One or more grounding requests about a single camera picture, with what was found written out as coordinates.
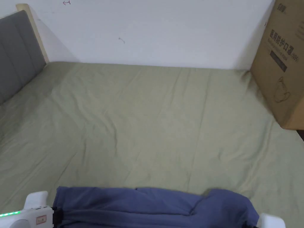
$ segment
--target fitted sheet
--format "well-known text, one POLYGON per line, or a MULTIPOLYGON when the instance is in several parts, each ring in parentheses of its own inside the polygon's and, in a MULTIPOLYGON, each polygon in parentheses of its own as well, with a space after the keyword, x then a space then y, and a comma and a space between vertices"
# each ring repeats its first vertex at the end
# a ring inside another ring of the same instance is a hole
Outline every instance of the fitted sheet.
POLYGON ((304 224, 304 143, 247 71, 49 63, 1 106, 0 205, 58 186, 225 188, 304 224))

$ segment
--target upholstered headboard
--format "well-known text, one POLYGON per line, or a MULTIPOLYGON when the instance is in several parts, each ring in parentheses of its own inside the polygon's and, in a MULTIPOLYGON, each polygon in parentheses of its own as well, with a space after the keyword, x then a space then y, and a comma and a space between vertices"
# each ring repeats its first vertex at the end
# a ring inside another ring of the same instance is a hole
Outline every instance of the upholstered headboard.
POLYGON ((0 105, 15 95, 46 65, 27 13, 0 19, 0 105))

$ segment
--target handwritten mark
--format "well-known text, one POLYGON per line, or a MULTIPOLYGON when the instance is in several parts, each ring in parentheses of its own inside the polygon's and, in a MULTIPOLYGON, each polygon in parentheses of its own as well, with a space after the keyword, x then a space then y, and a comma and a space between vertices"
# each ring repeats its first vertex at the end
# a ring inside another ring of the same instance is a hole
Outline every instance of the handwritten mark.
POLYGON ((118 37, 118 39, 121 40, 123 44, 125 44, 125 41, 122 38, 118 37))
POLYGON ((280 77, 276 84, 274 95, 275 102, 281 103, 282 101, 286 101, 290 96, 291 94, 284 83, 284 78, 280 77))

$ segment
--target chinese characters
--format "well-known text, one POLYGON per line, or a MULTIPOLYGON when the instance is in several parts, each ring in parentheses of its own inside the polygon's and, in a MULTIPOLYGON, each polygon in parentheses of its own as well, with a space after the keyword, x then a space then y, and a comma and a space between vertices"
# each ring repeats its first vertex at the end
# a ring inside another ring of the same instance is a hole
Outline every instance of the chinese characters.
POLYGON ((289 43, 286 42, 284 38, 282 38, 278 33, 276 33, 273 29, 270 32, 269 35, 275 43, 277 43, 280 47, 283 47, 283 49, 287 52, 287 54, 294 60, 298 61, 299 57, 295 54, 292 53, 294 50, 294 47, 291 46, 289 43))

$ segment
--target blue towel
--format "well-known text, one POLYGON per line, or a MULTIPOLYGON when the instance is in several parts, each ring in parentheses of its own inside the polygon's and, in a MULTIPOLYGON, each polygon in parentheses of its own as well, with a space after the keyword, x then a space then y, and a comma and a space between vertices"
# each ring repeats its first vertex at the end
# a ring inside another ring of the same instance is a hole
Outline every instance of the blue towel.
POLYGON ((250 200, 213 189, 207 196, 158 188, 59 187, 53 204, 65 228, 241 228, 259 219, 250 200))

